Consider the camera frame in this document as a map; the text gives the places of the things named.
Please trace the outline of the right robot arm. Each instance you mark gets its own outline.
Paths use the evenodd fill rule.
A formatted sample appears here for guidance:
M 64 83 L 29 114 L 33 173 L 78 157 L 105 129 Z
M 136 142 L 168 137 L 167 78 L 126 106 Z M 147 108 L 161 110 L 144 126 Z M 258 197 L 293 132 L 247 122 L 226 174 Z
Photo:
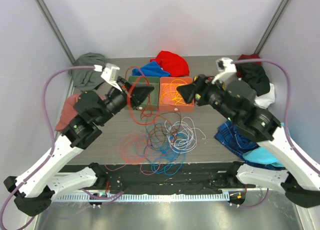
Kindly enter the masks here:
M 320 168 L 307 164 L 308 156 L 293 145 L 287 130 L 267 109 L 254 105 L 256 92 L 246 82 L 235 80 L 223 88 L 222 82 L 200 74 L 195 81 L 177 87 L 186 103 L 209 105 L 238 132 L 268 150 L 284 166 L 284 170 L 253 167 L 234 162 L 226 174 L 226 183 L 233 188 L 240 184 L 269 188 L 284 194 L 292 203 L 312 208 L 320 204 Z

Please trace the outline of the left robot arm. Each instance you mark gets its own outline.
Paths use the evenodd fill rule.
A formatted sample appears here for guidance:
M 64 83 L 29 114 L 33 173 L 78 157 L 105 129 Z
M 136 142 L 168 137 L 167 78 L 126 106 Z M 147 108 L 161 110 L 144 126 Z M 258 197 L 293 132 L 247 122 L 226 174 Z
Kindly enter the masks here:
M 21 212 L 34 217 L 63 195 L 89 187 L 100 190 L 106 185 L 107 173 L 94 162 L 62 178 L 55 178 L 55 175 L 102 134 L 99 126 L 103 126 L 127 104 L 138 108 L 155 89 L 146 83 L 133 86 L 120 76 L 116 84 L 116 87 L 110 88 L 105 99 L 92 90 L 80 94 L 73 106 L 77 114 L 62 130 L 54 146 L 26 172 L 4 180 L 6 189 L 14 195 L 14 203 Z

